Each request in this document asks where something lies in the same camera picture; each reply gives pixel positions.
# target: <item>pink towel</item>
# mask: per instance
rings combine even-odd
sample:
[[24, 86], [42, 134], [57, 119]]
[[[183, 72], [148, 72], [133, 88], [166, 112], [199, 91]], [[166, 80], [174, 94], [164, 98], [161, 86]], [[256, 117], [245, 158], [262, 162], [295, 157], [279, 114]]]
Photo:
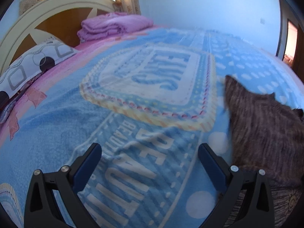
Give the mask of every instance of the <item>pink towel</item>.
[[153, 20], [144, 16], [126, 13], [109, 13], [82, 22], [77, 35], [81, 42], [105, 39], [108, 36], [132, 33], [152, 27]]

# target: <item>fleece blanket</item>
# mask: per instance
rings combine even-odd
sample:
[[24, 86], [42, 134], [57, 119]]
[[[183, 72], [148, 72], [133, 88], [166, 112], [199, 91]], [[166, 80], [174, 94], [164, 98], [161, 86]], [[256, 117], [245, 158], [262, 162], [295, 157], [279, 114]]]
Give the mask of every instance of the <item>fleece blanket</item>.
[[89, 18], [81, 23], [82, 29], [77, 32], [81, 42], [105, 39], [112, 35], [123, 35], [137, 32], [153, 26], [153, 20], [138, 14], [107, 13]]
[[91, 44], [40, 77], [0, 130], [0, 202], [23, 227], [33, 171], [57, 171], [97, 142], [102, 159], [78, 196], [101, 227], [199, 227], [217, 193], [198, 146], [231, 162], [227, 74], [304, 107], [281, 65], [230, 35], [160, 28]]

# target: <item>patterned pillowcase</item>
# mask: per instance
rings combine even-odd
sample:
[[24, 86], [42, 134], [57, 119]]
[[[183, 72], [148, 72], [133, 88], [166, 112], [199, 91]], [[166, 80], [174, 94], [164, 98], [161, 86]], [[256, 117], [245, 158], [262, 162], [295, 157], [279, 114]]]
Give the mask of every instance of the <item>patterned pillowcase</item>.
[[76, 49], [57, 39], [50, 39], [23, 53], [0, 78], [0, 109], [28, 81], [75, 55], [77, 52]]
[[34, 78], [26, 82], [24, 86], [21, 87], [21, 89], [4, 105], [4, 108], [0, 111], [0, 124], [3, 124], [7, 121], [17, 101], [22, 97], [22, 95], [31, 86], [31, 84], [33, 84], [44, 73], [45, 71], [43, 73], [37, 74]]

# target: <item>brown blanket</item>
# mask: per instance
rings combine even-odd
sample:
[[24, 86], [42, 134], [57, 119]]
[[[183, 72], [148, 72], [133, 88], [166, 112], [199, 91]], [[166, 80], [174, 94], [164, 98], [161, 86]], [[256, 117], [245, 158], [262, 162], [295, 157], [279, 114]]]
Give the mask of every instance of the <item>brown blanket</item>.
[[275, 94], [249, 92], [230, 76], [225, 78], [230, 111], [233, 164], [240, 169], [264, 169], [270, 180], [276, 227], [297, 203], [304, 173], [304, 125], [299, 110], [275, 100]]

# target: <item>light blue wall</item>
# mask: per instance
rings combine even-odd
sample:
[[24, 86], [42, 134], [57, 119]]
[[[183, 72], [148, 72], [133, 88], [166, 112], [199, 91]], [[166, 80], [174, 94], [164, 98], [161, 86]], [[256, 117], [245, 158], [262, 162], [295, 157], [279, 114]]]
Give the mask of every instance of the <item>light blue wall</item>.
[[279, 0], [139, 0], [155, 24], [216, 29], [276, 54], [281, 25]]
[[0, 20], [0, 41], [19, 17], [19, 2], [20, 0], [14, 0]]

